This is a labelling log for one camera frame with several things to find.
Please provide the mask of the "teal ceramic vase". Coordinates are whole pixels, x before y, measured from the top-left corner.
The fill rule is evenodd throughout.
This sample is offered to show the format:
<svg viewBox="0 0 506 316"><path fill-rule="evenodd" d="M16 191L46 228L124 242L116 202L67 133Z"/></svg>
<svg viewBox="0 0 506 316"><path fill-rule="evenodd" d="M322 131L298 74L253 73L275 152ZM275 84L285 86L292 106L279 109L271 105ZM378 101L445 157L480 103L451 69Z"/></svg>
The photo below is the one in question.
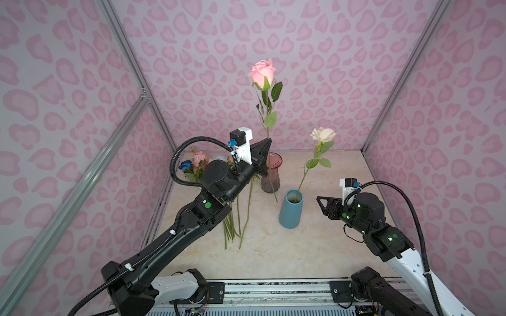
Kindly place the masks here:
<svg viewBox="0 0 506 316"><path fill-rule="evenodd" d="M298 190L290 190L286 193L279 213L279 223L282 227L294 229L299 226L303 201L303 195Z"/></svg>

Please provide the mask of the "cream white rose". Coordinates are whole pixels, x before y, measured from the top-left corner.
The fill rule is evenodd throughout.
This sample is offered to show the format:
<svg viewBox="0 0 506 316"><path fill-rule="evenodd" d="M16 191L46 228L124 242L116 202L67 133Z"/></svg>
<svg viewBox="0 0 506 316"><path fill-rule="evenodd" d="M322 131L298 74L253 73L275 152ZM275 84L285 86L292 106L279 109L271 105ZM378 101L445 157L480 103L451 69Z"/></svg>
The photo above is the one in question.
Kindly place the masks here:
<svg viewBox="0 0 506 316"><path fill-rule="evenodd" d="M310 170L316 168L318 165L321 165L325 168L330 168L332 164L326 158L324 158L324 154L328 152L335 144L334 138L336 137L336 132L332 128L314 128L310 133L310 137L315 141L315 147L313 149L313 158L309 159L304 164L304 174L302 180L296 190L295 202L301 202L303 200L303 194L300 192L304 181L307 177L307 174Z"/></svg>

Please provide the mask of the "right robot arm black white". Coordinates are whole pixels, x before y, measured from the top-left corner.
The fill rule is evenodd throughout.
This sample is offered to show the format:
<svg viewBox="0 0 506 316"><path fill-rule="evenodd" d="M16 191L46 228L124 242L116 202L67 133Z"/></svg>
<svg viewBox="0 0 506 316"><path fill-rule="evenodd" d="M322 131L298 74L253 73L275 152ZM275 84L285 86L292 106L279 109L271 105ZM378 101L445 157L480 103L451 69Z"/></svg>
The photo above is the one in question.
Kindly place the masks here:
<svg viewBox="0 0 506 316"><path fill-rule="evenodd" d="M373 255L387 263L422 301L414 303L391 286L377 271L365 267L351 276L346 292L336 291L335 301L378 303L393 315L472 315L472 312L436 275L426 272L422 255L398 228L386 222L384 204L371 193L358 194L351 205L341 198L316 198L322 213L341 220L361 233Z"/></svg>

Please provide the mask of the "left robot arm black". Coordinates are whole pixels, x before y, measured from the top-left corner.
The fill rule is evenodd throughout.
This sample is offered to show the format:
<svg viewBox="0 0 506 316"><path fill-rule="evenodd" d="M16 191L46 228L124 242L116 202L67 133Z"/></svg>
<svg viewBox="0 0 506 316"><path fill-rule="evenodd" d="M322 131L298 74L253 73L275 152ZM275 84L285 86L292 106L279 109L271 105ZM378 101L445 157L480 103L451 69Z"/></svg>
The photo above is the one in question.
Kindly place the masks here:
<svg viewBox="0 0 506 316"><path fill-rule="evenodd" d="M174 224L151 244L122 263L111 261L103 267L105 286L119 315L146 315L158 296L152 281L185 248L228 216L229 203L256 175L267 173L269 138L250 146L251 163L238 161L235 167L230 167L227 162L217 160L207 165L198 182L181 180L175 173L175 164L181 152L195 142L211 142L230 150L228 145L207 136L191 138L178 148L171 160L171 178L184 186L198 186L201 191L178 211Z"/></svg>

